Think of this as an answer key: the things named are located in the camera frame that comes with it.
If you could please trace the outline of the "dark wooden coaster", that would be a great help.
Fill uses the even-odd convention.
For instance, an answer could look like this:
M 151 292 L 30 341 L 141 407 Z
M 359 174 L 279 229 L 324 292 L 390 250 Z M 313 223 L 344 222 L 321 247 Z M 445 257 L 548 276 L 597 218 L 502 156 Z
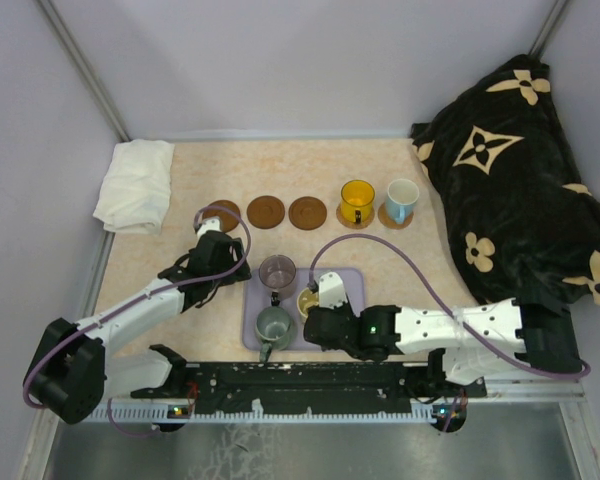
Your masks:
M 300 197 L 289 207 L 289 220 L 300 230 L 315 230 L 324 224 L 326 218 L 326 206 L 316 197 Z
M 272 229 L 285 218 L 284 203 L 277 197 L 263 195 L 254 198 L 247 207 L 247 218 L 258 229 Z
M 210 203 L 209 209 L 202 214 L 204 220 L 212 217 L 217 217 L 220 220 L 222 232 L 229 233 L 238 226 L 241 212 L 235 202 L 221 199 Z

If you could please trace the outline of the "cream mug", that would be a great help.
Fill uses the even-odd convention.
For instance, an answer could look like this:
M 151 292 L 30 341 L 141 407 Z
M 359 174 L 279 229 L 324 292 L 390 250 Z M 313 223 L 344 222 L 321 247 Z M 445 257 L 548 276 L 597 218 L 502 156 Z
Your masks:
M 296 307 L 302 321 L 308 318 L 309 309 L 319 305 L 319 294 L 312 292 L 309 288 L 304 288 L 297 296 Z

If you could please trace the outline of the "purple glass cup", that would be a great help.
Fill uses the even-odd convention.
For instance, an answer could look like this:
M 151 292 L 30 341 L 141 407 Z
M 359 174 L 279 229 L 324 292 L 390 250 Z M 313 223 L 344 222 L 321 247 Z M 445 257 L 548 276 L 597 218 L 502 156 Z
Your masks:
M 297 268 L 288 256 L 281 254 L 269 256 L 261 263 L 258 274 L 261 283 L 270 294 L 272 306 L 279 306 L 295 291 Z

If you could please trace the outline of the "woven rattan coaster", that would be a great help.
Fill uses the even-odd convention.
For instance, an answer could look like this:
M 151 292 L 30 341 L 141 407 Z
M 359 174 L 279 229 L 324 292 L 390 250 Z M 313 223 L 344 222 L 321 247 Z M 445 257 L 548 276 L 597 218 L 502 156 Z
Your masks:
M 385 204 L 382 203 L 378 209 L 378 218 L 379 221 L 386 227 L 392 230 L 403 230 L 405 228 L 407 228 L 411 222 L 413 221 L 414 218 L 414 213 L 409 214 L 406 219 L 404 220 L 403 223 L 399 224 L 397 222 L 395 222 L 394 220 L 392 220 L 385 208 Z
M 342 214 L 342 211 L 341 211 L 341 206 L 338 205 L 336 208 L 336 218 L 344 227 L 346 227 L 348 229 L 362 230 L 362 229 L 367 228 L 374 221 L 375 209 L 374 208 L 371 209 L 369 216 L 365 220 L 361 221 L 360 223 L 355 223 L 355 222 L 351 222 L 351 221 L 347 220 L 344 217 L 344 215 Z

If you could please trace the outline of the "yellow mug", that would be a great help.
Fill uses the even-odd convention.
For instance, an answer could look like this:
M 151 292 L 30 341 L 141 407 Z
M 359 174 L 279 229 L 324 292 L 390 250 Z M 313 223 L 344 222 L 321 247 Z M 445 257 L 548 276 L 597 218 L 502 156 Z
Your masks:
M 372 211 L 375 200 L 373 186 L 364 180 L 350 180 L 341 189 L 340 212 L 353 224 L 362 224 Z

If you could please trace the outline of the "light blue mug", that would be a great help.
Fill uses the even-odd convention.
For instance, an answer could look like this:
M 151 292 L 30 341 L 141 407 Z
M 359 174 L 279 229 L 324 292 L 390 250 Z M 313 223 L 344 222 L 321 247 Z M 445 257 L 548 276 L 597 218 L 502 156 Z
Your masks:
M 393 180 L 387 188 L 384 202 L 388 217 L 396 224 L 404 224 L 413 213 L 419 194 L 419 188 L 415 182 L 409 179 Z

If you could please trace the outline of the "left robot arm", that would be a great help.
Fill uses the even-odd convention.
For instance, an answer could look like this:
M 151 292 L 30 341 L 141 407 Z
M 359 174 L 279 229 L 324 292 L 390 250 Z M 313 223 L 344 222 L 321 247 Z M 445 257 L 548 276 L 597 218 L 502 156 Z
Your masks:
M 24 378 L 25 402 L 76 424 L 114 397 L 181 394 L 188 384 L 186 362 L 171 350 L 157 346 L 133 356 L 116 354 L 160 323 L 204 306 L 219 288 L 250 279 L 247 253 L 241 239 L 209 230 L 130 299 L 75 323 L 51 322 Z

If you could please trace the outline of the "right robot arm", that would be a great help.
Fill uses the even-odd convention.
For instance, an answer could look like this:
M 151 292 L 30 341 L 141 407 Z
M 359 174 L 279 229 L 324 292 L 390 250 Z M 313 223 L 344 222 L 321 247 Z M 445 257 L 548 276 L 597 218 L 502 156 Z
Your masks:
M 362 361 L 438 352 L 442 360 L 427 370 L 426 380 L 441 396 L 511 369 L 566 381 L 590 371 L 579 356 L 568 307 L 551 299 L 514 298 L 451 313 L 396 305 L 372 306 L 360 314 L 348 303 L 312 307 L 303 336 Z

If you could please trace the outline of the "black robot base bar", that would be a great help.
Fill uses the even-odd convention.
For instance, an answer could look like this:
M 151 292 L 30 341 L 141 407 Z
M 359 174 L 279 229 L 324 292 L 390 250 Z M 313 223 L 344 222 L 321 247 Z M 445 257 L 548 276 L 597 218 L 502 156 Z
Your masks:
M 258 400 L 266 414 L 409 413 L 413 399 L 486 396 L 480 383 L 448 382 L 431 366 L 385 363 L 202 362 L 175 369 L 165 384 L 134 399 L 193 400 L 197 414 L 247 413 Z

